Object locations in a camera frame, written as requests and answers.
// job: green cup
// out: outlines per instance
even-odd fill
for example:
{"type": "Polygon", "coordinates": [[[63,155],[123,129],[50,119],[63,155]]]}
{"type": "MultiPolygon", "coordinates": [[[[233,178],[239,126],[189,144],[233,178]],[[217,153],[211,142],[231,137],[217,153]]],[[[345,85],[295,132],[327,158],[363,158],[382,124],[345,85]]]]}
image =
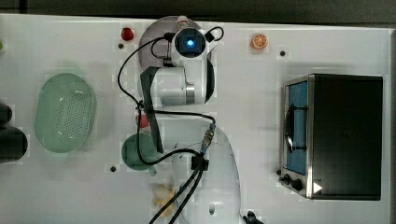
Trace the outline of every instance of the green cup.
{"type": "MultiPolygon", "coordinates": [[[[139,160],[139,156],[137,155],[137,147],[136,147],[136,137],[137,134],[130,136],[122,145],[122,159],[125,164],[136,171],[144,171],[149,170],[151,175],[156,175],[157,171],[154,166],[148,166],[143,164],[141,160],[139,160]]],[[[154,143],[152,142],[152,138],[150,135],[141,133],[140,138],[140,152],[145,161],[156,161],[158,159],[158,152],[154,143]]]]}

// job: oven window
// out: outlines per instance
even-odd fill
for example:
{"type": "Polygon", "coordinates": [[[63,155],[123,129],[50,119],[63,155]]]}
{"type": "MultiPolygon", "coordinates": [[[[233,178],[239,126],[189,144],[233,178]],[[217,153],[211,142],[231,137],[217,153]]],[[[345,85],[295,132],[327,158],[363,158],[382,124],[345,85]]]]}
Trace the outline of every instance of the oven window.
{"type": "Polygon", "coordinates": [[[287,115],[286,168],[305,175],[306,167],[306,118],[308,108],[308,83],[300,82],[289,86],[289,108],[287,115]]]}

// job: screw hole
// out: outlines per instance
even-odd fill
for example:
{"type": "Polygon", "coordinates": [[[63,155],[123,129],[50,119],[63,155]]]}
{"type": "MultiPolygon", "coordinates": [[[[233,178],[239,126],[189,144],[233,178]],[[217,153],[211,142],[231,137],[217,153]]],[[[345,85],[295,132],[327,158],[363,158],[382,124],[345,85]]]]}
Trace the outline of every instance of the screw hole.
{"type": "Polygon", "coordinates": [[[210,216],[213,216],[213,214],[215,214],[215,205],[213,203],[209,205],[209,214],[210,216]]]}

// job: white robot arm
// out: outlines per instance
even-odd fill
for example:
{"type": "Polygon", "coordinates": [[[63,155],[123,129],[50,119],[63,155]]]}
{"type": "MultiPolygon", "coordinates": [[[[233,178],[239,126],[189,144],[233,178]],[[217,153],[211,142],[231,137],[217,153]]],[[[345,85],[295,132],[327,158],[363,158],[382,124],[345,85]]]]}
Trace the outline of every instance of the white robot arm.
{"type": "MultiPolygon", "coordinates": [[[[141,74],[144,109],[153,142],[160,152],[163,152],[162,136],[171,142],[189,142],[191,132],[186,132],[187,130],[202,130],[191,120],[160,120],[156,114],[163,106],[203,105],[209,100],[214,91],[215,77],[207,55],[216,46],[214,40],[210,31],[204,34],[193,28],[182,29],[172,36],[171,62],[174,67],[149,67],[141,74]],[[164,126],[167,131],[172,130],[170,134],[162,131],[164,126]]],[[[212,125],[205,134],[210,135],[208,147],[215,129],[212,125]]],[[[194,200],[187,202],[182,215],[188,224],[245,224],[239,213],[239,176],[233,150],[222,130],[218,129],[216,133],[221,136],[218,140],[224,141],[213,143],[205,154],[204,138],[201,151],[202,156],[205,155],[205,159],[209,160],[208,168],[203,172],[201,186],[196,189],[194,200]]],[[[195,136],[199,138],[202,135],[195,133],[193,137],[195,136]]],[[[193,173],[191,164],[192,158],[188,153],[173,157],[176,187],[181,187],[193,173]]],[[[177,199],[178,204],[186,197],[187,192],[181,194],[177,199]]]]}
{"type": "Polygon", "coordinates": [[[145,107],[203,105],[213,94],[213,65],[207,55],[216,46],[210,33],[186,28],[171,42],[174,67],[150,67],[141,75],[145,107]]]}

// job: black cylinder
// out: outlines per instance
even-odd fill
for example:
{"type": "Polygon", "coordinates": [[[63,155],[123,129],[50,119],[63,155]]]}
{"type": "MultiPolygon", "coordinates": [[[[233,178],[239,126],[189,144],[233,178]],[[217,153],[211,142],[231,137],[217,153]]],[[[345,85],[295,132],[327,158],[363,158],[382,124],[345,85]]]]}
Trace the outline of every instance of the black cylinder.
{"type": "Polygon", "coordinates": [[[14,127],[0,127],[0,163],[17,161],[26,152],[26,135],[14,127]]]}
{"type": "Polygon", "coordinates": [[[0,104],[0,125],[7,124],[12,118],[12,110],[7,105],[0,104]]]}

